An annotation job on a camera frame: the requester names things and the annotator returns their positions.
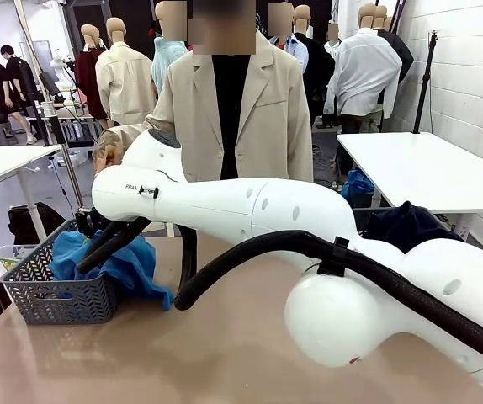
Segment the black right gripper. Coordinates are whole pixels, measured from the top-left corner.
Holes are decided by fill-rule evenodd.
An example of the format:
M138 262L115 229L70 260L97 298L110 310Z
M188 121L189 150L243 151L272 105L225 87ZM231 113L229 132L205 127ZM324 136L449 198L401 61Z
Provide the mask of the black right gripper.
M75 213L77 229L85 237L93 237L98 231L107 227L107 219L98 213L95 208L81 207Z

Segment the blue garment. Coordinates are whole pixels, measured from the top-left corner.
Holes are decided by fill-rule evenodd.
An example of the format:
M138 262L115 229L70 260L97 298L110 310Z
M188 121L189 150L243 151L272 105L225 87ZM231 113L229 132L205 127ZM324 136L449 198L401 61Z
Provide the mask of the blue garment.
M97 275L94 269L81 274L77 269L89 248L90 240L79 231L63 231L54 241L49 265L53 280L88 280Z
M125 297L157 300L164 311L170 311L174 293L154 281L156 264L156 249L144 237L137 236L94 268L88 276L92 278L107 274L115 280Z

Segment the dark navy garment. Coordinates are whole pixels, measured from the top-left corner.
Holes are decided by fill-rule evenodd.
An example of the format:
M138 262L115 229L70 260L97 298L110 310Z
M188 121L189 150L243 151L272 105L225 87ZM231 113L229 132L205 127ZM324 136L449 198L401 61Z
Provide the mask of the dark navy garment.
M399 207L373 210L361 229L361 237L387 242L408 253L423 242L434 239L463 239L447 230L429 210L409 201Z

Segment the person's tattooed right hand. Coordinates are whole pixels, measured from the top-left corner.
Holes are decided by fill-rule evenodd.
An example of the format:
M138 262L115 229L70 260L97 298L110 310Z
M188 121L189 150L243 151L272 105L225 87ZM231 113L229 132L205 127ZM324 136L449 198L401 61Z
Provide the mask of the person's tattooed right hand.
M124 145L120 135L106 130L98 139L93 150L93 165L95 174L99 174L107 167L120 165L124 154Z

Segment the green printed box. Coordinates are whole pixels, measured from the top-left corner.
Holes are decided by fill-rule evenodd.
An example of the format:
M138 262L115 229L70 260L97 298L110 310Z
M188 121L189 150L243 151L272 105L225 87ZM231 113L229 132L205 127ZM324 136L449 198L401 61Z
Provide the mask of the green printed box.
M33 249L29 245L4 245L0 247L0 261L6 271L25 258Z

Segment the black tripod with monitor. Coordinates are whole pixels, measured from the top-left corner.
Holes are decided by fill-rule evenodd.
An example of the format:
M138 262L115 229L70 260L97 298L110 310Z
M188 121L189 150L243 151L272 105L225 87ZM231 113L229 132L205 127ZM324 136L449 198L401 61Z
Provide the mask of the black tripod with monitor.
M39 133L45 143L45 146L52 146L53 143L50 140L49 131L47 130L47 127L45 125L44 118L40 115L40 111L36 106L35 89L32 81L30 80L30 75L28 74L29 65L19 57L17 58L17 60L19 62L19 70L20 70L21 76L25 83L27 98L30 101L30 106L27 108L27 110L32 111L32 115L35 118L35 121L37 122Z

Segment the mannequin in cream jacket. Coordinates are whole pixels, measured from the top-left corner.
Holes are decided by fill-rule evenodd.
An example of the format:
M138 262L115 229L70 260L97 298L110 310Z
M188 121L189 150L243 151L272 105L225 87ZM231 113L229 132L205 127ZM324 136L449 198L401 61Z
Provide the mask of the mannequin in cream jacket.
M152 60L125 43L122 19L109 18L106 28L112 45L98 56L95 65L101 104L114 123L140 124L157 101Z

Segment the mannequin in dark red dress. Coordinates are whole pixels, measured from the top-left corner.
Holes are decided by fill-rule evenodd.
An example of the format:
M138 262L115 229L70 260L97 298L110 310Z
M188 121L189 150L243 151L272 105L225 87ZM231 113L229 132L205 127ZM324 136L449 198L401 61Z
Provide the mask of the mannequin in dark red dress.
M99 30L94 25L83 24L81 34L85 45L75 60L77 88L86 97L89 114L106 129L108 118L101 103L95 70L98 57L104 49L101 46Z

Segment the small black monitor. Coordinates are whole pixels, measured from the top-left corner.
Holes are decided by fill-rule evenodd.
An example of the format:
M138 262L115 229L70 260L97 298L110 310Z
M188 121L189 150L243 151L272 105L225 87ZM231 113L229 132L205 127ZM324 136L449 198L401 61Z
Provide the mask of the small black monitor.
M51 96L56 96L60 93L60 89L56 86L55 81L48 72L40 73L40 80L44 84L45 89Z

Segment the mannequin in light blue shirt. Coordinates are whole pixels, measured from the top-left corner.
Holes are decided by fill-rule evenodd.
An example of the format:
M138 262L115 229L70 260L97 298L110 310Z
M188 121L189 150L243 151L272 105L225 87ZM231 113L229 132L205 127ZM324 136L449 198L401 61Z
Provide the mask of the mannequin in light blue shirt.
M179 57L188 52L187 2L185 0L161 0L155 6L159 34L154 39L154 57L151 75L157 89L162 92L167 69Z

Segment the person in beige blazer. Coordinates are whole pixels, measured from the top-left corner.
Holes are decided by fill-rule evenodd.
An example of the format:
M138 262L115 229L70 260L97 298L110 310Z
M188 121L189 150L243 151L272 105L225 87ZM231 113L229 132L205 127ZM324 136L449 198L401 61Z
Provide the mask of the person in beige blazer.
M300 63L257 29L256 0L194 0L204 43L167 69L149 126L182 145L190 181L313 180Z

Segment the mannequin in blue collared shirt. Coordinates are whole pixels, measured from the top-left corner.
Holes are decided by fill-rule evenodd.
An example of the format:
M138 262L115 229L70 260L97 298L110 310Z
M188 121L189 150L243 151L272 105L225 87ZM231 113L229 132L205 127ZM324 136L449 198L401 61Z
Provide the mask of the mannequin in blue collared shirt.
M309 61L309 52L293 33L294 7L288 1L271 2L268 4L268 34L269 42L280 50L293 56L305 73Z

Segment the blue bag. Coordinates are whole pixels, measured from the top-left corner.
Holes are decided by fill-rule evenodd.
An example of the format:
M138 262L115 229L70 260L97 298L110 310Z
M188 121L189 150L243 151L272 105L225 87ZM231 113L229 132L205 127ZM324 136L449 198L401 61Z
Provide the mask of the blue bag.
M374 185L361 169L356 168L348 173L341 196L352 208L370 207L373 194Z

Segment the mannequin in black clothes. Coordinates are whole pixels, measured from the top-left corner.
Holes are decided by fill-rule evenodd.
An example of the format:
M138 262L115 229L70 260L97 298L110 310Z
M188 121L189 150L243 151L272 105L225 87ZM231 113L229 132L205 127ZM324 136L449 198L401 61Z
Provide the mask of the mannequin in black clothes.
M326 86L334 72L335 61L322 43L306 34L310 21L310 7L304 4L296 6L293 14L294 35L308 50L308 62L304 73L305 94L310 113L320 116L325 103Z

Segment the small mannequin in pale top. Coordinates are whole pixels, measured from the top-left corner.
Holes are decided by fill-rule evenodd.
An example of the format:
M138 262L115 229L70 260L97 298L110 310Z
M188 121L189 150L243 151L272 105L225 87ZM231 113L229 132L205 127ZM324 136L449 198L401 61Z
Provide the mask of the small mannequin in pale top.
M336 58L336 54L340 44L342 43L339 38L339 27L337 23L329 23L327 28L326 42L324 48L327 53L331 55L333 59Z

